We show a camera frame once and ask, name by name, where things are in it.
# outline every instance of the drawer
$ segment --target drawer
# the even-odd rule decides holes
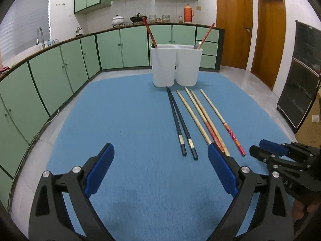
[[[196,34],[196,40],[202,41],[205,37],[206,33],[208,32],[208,28],[204,27],[197,27],[197,34]],[[210,34],[206,38],[206,41],[208,42],[219,42],[219,30],[213,29],[211,30]]]
[[[216,64],[215,56],[202,55],[200,67],[215,69],[215,64]]]
[[[203,49],[202,54],[216,56],[217,46],[218,46],[218,43],[204,42],[202,45],[202,49]]]

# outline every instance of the black chopstick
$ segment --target black chopstick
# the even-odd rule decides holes
[[[176,109],[177,115],[178,115],[178,117],[179,117],[179,121],[180,121],[181,124],[182,124],[183,131],[184,131],[185,136],[186,136],[186,138],[187,138],[187,140],[188,140],[188,145],[189,145],[189,148],[191,149],[192,156],[193,156],[194,160],[198,160],[198,155],[197,155],[197,153],[196,153],[196,150],[195,150],[193,141],[192,141],[192,139],[191,139],[191,135],[190,135],[189,132],[188,132],[188,129],[187,129],[187,127],[186,127],[186,124],[185,124],[185,122],[184,122],[184,119],[183,119],[183,117],[182,117],[182,114],[180,113],[179,108],[178,108],[178,106],[177,106],[177,104],[176,104],[176,101],[175,101],[174,96],[173,96],[173,94],[172,94],[172,92],[171,92],[171,89],[167,88],[167,92],[171,95],[171,99],[172,99],[172,102],[173,102],[174,107],[175,107],[175,109]]]
[[[182,155],[185,157],[186,156],[186,148],[185,148],[185,143],[184,143],[184,139],[183,139],[183,136],[182,136],[182,131],[181,131],[180,126],[179,126],[179,120],[177,119],[177,116],[176,116],[176,112],[175,112],[175,108],[174,108],[174,105],[173,105],[172,97],[171,97],[171,95],[169,93],[169,88],[168,87],[166,87],[166,88],[167,88],[167,94],[168,94],[168,98],[170,100],[170,104],[171,104],[171,108],[172,108],[173,118],[174,118],[176,130],[177,130],[177,135],[179,137],[179,144],[181,146]]]

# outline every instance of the window blind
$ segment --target window blind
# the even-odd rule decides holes
[[[2,61],[13,58],[34,46],[37,29],[42,28],[44,40],[50,38],[49,0],[15,0],[0,24]]]

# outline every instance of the orange thermos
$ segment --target orange thermos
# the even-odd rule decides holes
[[[184,23],[192,23],[192,17],[194,16],[194,10],[187,4],[184,7]]]

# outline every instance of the sink faucet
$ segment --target sink faucet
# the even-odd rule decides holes
[[[40,32],[41,32],[42,49],[44,49],[44,48],[45,48],[45,43],[44,43],[44,41],[43,41],[43,33],[42,33],[41,27],[39,27],[38,30],[37,30],[37,42],[36,42],[36,45],[39,44],[39,30],[40,30]]]

